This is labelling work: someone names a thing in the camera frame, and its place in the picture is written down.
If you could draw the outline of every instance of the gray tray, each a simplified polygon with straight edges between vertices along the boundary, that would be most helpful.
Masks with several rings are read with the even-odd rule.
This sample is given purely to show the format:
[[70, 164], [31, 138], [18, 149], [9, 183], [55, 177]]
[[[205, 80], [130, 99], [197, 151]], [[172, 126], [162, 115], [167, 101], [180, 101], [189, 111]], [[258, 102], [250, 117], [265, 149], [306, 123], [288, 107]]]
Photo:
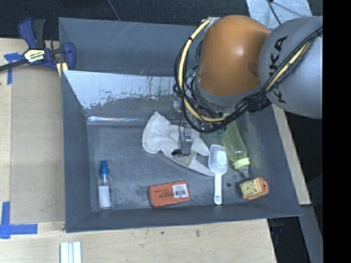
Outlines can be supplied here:
[[[178, 100], [172, 90], [174, 62], [193, 30], [60, 19], [61, 43], [73, 42], [77, 50], [77, 71], [66, 71], [61, 80], [67, 232], [301, 215], [272, 107], [237, 120], [251, 160], [251, 178], [262, 176], [269, 185], [269, 193], [259, 199], [242, 198], [239, 184], [245, 179], [229, 168], [223, 176], [223, 205], [214, 205], [213, 177], [175, 164], [162, 153], [144, 151], [141, 137], [155, 111], [179, 123], [172, 109], [172, 101]], [[194, 50], [189, 62], [196, 65]], [[203, 134], [202, 139], [208, 146], [221, 144], [221, 135]], [[102, 160], [113, 180], [111, 211], [97, 207], [96, 175]], [[207, 164], [207, 157], [198, 160]], [[191, 200], [152, 208], [148, 187], [178, 180], [188, 182]]]

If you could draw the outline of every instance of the orange box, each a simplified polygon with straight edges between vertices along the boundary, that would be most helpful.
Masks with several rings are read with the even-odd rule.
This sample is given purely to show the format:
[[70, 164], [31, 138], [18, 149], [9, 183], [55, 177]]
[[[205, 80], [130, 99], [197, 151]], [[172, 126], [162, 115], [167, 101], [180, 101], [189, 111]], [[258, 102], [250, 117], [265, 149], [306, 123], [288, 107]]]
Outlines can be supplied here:
[[154, 208], [187, 202], [190, 200], [189, 185], [185, 180], [152, 185], [149, 199]]

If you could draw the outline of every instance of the white plastic scoop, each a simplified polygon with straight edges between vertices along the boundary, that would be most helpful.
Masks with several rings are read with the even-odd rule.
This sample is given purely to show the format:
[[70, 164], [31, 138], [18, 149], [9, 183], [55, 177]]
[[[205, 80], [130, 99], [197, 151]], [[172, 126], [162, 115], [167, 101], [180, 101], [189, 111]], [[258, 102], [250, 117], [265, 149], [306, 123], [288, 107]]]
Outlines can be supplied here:
[[228, 158], [225, 148], [221, 145], [212, 144], [208, 167], [214, 172], [214, 203], [222, 203], [222, 175], [228, 170]]

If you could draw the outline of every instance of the wooden table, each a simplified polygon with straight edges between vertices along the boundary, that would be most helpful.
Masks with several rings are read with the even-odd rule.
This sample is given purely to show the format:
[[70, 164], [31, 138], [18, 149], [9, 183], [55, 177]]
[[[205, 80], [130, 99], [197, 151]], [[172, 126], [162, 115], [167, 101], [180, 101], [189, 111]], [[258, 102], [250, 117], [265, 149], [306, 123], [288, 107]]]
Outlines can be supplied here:
[[[26, 43], [21, 39], [0, 38], [0, 65], [7, 63], [3, 58], [4, 54], [22, 53], [26, 49]], [[0, 72], [0, 210], [2, 202], [13, 199], [14, 194], [17, 193], [27, 195], [27, 198], [34, 198], [34, 201], [40, 203], [47, 201], [45, 198], [48, 194], [45, 190], [51, 187], [50, 184], [39, 186], [36, 194], [32, 196], [28, 191], [26, 192], [25, 188], [18, 191], [11, 190], [17, 184], [11, 184], [14, 179], [10, 175], [11, 169], [14, 169], [15, 166], [11, 156], [12, 86], [16, 85], [16, 75], [19, 74], [26, 75], [28, 78], [38, 77], [37, 75], [40, 73], [47, 73], [48, 77], [59, 77], [54, 71], [43, 68], [24, 65], [19, 69], [13, 69], [13, 84], [11, 85], [7, 85], [8, 72]], [[43, 112], [50, 112], [50, 110], [47, 108]], [[274, 112], [299, 203], [310, 204], [285, 114], [276, 107]], [[19, 180], [17, 178], [16, 181], [24, 186], [28, 183], [27, 179]], [[51, 178], [47, 179], [47, 182], [54, 184], [56, 181]], [[56, 191], [58, 196], [64, 194], [60, 188]], [[22, 209], [24, 214], [26, 211], [29, 213], [25, 203], [17, 202], [16, 209], [12, 209], [11, 212], [15, 211], [18, 214]], [[0, 262], [59, 262], [60, 243], [75, 241], [81, 242], [82, 261], [85, 263], [276, 262], [266, 219], [206, 225], [65, 233], [65, 223], [61, 214], [62, 207], [55, 207], [57, 205], [62, 206], [60, 202], [52, 202], [51, 206], [47, 206], [47, 212], [35, 212], [36, 214], [42, 213], [42, 219], [44, 219], [38, 223], [38, 234], [17, 235], [11, 236], [10, 239], [0, 239]]]

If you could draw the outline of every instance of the plastic bottle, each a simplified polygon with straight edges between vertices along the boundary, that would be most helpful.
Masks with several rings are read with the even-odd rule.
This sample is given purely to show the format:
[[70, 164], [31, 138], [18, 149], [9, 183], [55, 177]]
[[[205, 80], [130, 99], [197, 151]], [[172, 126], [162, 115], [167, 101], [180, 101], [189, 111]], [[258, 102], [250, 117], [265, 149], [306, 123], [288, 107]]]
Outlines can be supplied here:
[[101, 162], [101, 167], [98, 175], [98, 198], [99, 208], [102, 210], [112, 209], [110, 199], [110, 185], [112, 179], [106, 161]]
[[228, 159], [233, 162], [234, 168], [242, 172], [246, 178], [249, 178], [248, 165], [250, 165], [250, 159], [247, 156], [247, 148], [242, 141], [235, 121], [227, 125], [222, 142], [227, 151]]

